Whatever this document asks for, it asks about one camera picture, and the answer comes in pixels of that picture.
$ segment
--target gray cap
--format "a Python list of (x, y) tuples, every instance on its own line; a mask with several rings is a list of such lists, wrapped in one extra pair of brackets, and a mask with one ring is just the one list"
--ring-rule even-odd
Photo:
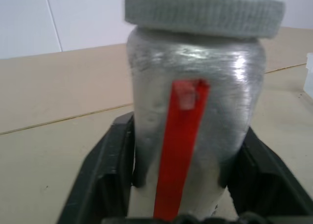
[(285, 5), (277, 0), (125, 0), (125, 21), (201, 35), (272, 38)]

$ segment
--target beige table surface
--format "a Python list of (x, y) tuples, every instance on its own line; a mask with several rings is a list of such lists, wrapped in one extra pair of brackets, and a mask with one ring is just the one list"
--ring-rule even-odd
[[(262, 40), (266, 72), (306, 63), (313, 30), (281, 27)], [(126, 46), (0, 60), (0, 134), (132, 103)]]
[[(303, 92), (307, 70), (265, 75), (252, 127), (313, 197), (313, 100)], [(0, 223), (54, 224), (80, 165), (119, 115), (132, 106), (0, 135)], [(235, 216), (227, 193), (218, 216)]]

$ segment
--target table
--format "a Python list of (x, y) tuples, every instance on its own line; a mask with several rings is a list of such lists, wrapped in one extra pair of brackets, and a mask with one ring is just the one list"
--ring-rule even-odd
[[(252, 127), (313, 197), (313, 99), (304, 65), (265, 75)], [(54, 224), (80, 165), (132, 105), (0, 135), (0, 223)], [(234, 218), (227, 193), (217, 216)]]

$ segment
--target white object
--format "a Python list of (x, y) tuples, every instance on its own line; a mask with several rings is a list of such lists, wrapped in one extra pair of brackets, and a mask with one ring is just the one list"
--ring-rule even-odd
[(308, 53), (307, 57), (308, 75), (303, 89), (311, 98), (313, 98), (313, 53)]

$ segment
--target jar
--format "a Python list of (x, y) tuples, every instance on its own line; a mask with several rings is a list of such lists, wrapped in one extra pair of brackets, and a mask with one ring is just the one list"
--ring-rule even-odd
[[(197, 25), (199, 21), (194, 21), (194, 18), (190, 18), (189, 25), (183, 21), (177, 26), (175, 22), (179, 23), (186, 17), (179, 14), (176, 8), (179, 5), (165, 0), (167, 4), (161, 7), (163, 4), (158, 1), (162, 0), (126, 0), (126, 20), (138, 24), (127, 42), (133, 79), (136, 138), (135, 187), (131, 195), (130, 216), (153, 216), (170, 221), (178, 213), (189, 213), (201, 219), (213, 213), (226, 187), (261, 92), (266, 57), (257, 38), (262, 35), (258, 35), (260, 31), (255, 35), (247, 31), (245, 35), (235, 27), (228, 33), (221, 28), (219, 33), (215, 27), (210, 30), (210, 26), (203, 28)], [(199, 0), (200, 6), (206, 1), (210, 4), (212, 0)], [(266, 33), (268, 37), (273, 36), (282, 19), (283, 4), (273, 0), (260, 1), (263, 6), (273, 3), (272, 8), (281, 10), (272, 22), (275, 29), (271, 28), (271, 32)], [(192, 4), (193, 10), (183, 10), (196, 11), (197, 3), (188, 0), (185, 3), (187, 6)], [(219, 7), (219, 3), (217, 0), (215, 7)], [(151, 22), (151, 16), (145, 13), (153, 14), (152, 11), (157, 9), (158, 18)], [(177, 20), (173, 19), (174, 23), (165, 26), (168, 21), (164, 17), (170, 16), (171, 10), (176, 12)], [(190, 158), (177, 156), (185, 148), (176, 145), (173, 140), (167, 155), (162, 154), (166, 134), (170, 134), (167, 128), (172, 94), (179, 92), (173, 84), (177, 81), (187, 85), (183, 87), (185, 92), (190, 86), (193, 88), (191, 94), (182, 95), (182, 101), (187, 99), (186, 108), (192, 108), (199, 101), (199, 93), (194, 91), (199, 82), (204, 83), (208, 92), (194, 145), (186, 154)], [(185, 138), (195, 125), (192, 120), (190, 124), (193, 126), (187, 131), (185, 129), (184, 134), (175, 136), (178, 144), (188, 140)], [(176, 124), (171, 130), (179, 127)], [(164, 156), (167, 156), (167, 164), (162, 168)], [(182, 172), (184, 160), (190, 161), (179, 188), (176, 179), (181, 179), (178, 174)], [(161, 185), (160, 176), (167, 176)]]

